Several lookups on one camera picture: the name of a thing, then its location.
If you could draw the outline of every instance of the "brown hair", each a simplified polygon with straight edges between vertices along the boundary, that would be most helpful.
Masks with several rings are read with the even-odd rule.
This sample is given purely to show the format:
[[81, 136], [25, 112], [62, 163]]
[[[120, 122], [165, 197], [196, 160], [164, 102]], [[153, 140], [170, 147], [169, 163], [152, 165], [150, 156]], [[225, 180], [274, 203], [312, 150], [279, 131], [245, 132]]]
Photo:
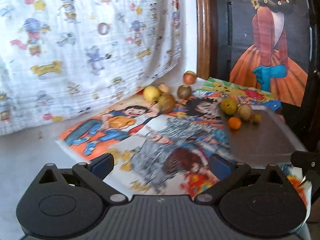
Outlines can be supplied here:
[[181, 170], [191, 171], [193, 163], [199, 164], [200, 167], [204, 166], [200, 156], [187, 148], [178, 147], [164, 161], [162, 170], [166, 174], [177, 173]]

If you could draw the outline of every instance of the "white curtain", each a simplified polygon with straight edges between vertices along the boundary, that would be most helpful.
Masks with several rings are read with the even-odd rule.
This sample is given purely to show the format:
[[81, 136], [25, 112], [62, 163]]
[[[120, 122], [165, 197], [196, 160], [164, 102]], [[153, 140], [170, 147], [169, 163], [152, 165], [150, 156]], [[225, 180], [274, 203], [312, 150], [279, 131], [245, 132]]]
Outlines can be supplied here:
[[170, 71], [178, 0], [0, 0], [0, 135], [99, 110]]

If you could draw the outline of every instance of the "triangular hole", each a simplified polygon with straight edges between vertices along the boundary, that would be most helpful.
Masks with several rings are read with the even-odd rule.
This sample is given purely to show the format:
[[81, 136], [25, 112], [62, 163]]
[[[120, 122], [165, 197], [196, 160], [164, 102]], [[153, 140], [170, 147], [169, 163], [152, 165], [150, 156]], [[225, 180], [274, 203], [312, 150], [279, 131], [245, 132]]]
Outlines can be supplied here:
[[280, 178], [278, 172], [276, 172], [276, 171], [271, 171], [271, 172], [270, 172], [268, 182], [283, 184], [282, 179]]
[[56, 182], [57, 179], [54, 176], [52, 170], [46, 170], [42, 178], [40, 179], [39, 183], [44, 184], [44, 183], [49, 183], [49, 182]]

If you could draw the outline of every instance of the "orange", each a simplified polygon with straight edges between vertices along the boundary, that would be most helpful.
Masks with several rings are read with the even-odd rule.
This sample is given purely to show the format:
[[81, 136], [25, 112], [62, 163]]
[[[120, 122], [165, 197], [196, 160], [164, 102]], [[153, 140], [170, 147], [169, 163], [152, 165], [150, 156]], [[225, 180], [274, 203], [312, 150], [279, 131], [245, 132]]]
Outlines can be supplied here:
[[238, 130], [241, 127], [241, 120], [237, 117], [231, 117], [228, 120], [228, 125], [232, 130]]

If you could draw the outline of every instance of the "table surface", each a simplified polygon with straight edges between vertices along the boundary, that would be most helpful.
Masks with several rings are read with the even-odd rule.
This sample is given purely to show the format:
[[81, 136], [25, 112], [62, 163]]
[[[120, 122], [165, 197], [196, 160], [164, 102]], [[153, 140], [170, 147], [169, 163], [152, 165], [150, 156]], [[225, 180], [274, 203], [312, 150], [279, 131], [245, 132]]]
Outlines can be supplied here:
[[[177, 87], [182, 84], [181, 69], [177, 67], [156, 83], [165, 82], [175, 95]], [[203, 80], [198, 79], [193, 89], [201, 87]], [[71, 159], [56, 144], [58, 135], [77, 122], [85, 120], [95, 113], [82, 115], [40, 127], [25, 129], [0, 137], [0, 240], [17, 240], [23, 232], [16, 219], [15, 210], [29, 184], [45, 163], [55, 163], [59, 168], [69, 168], [76, 161]]]

